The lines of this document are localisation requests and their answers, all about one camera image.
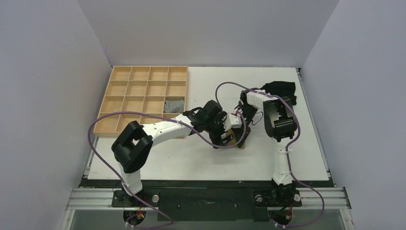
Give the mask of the olive and cream underwear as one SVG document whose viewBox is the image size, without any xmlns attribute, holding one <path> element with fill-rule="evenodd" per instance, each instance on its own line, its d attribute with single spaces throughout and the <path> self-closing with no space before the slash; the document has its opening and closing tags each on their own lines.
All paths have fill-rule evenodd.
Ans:
<svg viewBox="0 0 406 230">
<path fill-rule="evenodd" d="M 226 132 L 227 146 L 234 146 L 234 148 L 244 149 L 245 141 L 251 133 L 250 127 L 244 131 L 243 127 L 232 128 Z"/>
</svg>

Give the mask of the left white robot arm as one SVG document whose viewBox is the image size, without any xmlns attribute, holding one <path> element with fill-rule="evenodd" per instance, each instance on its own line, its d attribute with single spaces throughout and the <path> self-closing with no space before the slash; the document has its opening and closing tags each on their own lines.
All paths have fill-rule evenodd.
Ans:
<svg viewBox="0 0 406 230">
<path fill-rule="evenodd" d="M 131 206 L 142 202 L 140 170 L 153 146 L 206 132 L 210 137 L 209 144 L 214 148 L 225 148 L 228 142 L 222 137 L 232 128 L 244 127 L 243 121 L 240 115 L 227 113 L 219 103 L 210 100 L 204 107 L 185 111 L 175 118 L 163 118 L 160 122 L 144 125 L 130 122 L 112 144 L 114 157 L 120 164 L 124 200 Z"/>
</svg>

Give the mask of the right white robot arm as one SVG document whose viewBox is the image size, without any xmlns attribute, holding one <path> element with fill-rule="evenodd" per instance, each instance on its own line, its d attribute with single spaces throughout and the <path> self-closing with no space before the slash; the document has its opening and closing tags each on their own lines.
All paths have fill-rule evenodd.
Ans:
<svg viewBox="0 0 406 230">
<path fill-rule="evenodd" d="M 291 99 L 289 97 L 282 99 L 284 100 L 283 103 L 278 98 L 266 96 L 264 91 L 244 90 L 240 94 L 240 100 L 236 107 L 243 115 L 246 126 L 250 125 L 258 111 L 262 112 L 265 132 L 271 138 L 273 146 L 274 172 L 272 181 L 275 185 L 279 185 L 270 191 L 270 198 L 277 205 L 281 205 L 289 199 L 289 192 L 282 185 L 292 184 L 294 181 L 288 164 L 288 151 L 280 142 L 284 138 L 293 139 L 297 130 L 297 123 L 286 106 L 292 107 Z"/>
</svg>

